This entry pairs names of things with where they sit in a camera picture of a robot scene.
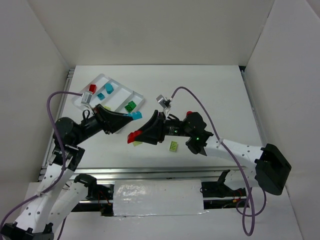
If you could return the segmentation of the red stack lego brick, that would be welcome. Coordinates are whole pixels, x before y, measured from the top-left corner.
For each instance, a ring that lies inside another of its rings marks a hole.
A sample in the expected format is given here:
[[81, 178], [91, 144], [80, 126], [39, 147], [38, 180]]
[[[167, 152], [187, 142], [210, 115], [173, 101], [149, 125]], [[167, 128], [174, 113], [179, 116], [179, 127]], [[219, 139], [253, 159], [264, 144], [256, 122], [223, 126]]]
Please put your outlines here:
[[142, 134], [143, 132], [141, 130], [136, 130], [134, 132], [131, 132], [128, 136], [127, 136], [127, 143], [133, 143], [136, 140], [136, 137], [139, 136], [140, 134]]

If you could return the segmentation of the yellow stack lego brick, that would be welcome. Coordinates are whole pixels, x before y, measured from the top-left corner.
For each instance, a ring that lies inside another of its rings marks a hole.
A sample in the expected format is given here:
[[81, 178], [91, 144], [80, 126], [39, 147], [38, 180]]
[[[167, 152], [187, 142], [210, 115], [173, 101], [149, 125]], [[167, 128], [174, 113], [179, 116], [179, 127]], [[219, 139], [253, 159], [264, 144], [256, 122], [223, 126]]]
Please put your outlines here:
[[134, 147], [137, 147], [137, 146], [141, 145], [142, 142], [140, 142], [140, 141], [134, 141], [132, 144], [133, 144]]

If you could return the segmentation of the small dark green lego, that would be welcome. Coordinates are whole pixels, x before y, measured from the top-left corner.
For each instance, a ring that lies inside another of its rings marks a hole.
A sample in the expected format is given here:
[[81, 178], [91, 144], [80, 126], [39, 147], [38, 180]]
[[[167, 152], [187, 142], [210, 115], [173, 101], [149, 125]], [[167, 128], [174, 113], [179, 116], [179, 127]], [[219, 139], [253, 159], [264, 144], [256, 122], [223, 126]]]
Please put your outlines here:
[[131, 113], [136, 107], [137, 107], [136, 103], [133, 100], [131, 100], [130, 102], [127, 103], [127, 105], [124, 106], [124, 109], [128, 113]]

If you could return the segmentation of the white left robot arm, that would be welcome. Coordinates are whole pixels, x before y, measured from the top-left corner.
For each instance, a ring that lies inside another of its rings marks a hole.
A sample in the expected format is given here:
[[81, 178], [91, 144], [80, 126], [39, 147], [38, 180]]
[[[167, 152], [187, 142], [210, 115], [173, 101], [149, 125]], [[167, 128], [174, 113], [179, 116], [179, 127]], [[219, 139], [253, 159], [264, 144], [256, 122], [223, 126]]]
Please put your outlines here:
[[25, 209], [18, 218], [2, 226], [0, 234], [4, 239], [52, 240], [78, 202], [93, 197], [97, 180], [85, 173], [77, 176], [71, 187], [63, 191], [85, 153], [78, 145], [101, 131], [117, 132], [133, 121], [133, 117], [110, 111], [101, 104], [84, 110], [82, 117], [80, 123], [69, 117], [56, 121], [55, 147], [45, 175], [35, 195], [22, 203]]

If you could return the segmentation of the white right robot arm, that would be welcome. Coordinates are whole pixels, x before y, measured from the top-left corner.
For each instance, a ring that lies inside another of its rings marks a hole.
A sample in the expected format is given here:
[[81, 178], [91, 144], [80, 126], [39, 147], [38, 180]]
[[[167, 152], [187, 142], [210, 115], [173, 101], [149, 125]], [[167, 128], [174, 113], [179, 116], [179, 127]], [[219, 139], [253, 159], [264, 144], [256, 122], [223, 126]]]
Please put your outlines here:
[[185, 144], [193, 154], [234, 161], [242, 166], [239, 173], [227, 170], [221, 174], [223, 185], [229, 189], [237, 190], [248, 183], [275, 196], [282, 194], [292, 167], [275, 145], [252, 146], [217, 138], [206, 126], [198, 112], [189, 111], [179, 120], [155, 110], [146, 124], [128, 135], [127, 142], [157, 145], [165, 136], [187, 137]]

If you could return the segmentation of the blue stack lego brick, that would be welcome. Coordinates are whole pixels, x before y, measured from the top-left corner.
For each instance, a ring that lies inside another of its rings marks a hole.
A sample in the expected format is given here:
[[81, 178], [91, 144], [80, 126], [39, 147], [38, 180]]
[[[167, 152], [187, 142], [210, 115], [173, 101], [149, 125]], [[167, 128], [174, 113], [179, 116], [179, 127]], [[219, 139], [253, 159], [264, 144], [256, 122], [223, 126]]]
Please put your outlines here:
[[134, 121], [143, 118], [142, 113], [140, 111], [128, 113], [127, 116], [131, 117]]

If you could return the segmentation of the yellow green lego brick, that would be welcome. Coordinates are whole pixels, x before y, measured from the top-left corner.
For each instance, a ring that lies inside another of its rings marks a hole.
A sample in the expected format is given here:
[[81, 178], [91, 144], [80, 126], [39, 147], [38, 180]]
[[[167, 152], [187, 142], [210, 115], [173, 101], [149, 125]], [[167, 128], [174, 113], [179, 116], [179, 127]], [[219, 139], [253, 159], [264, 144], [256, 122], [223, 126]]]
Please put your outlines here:
[[178, 150], [179, 144], [176, 141], [171, 141], [170, 146], [169, 146], [169, 151], [176, 153]]

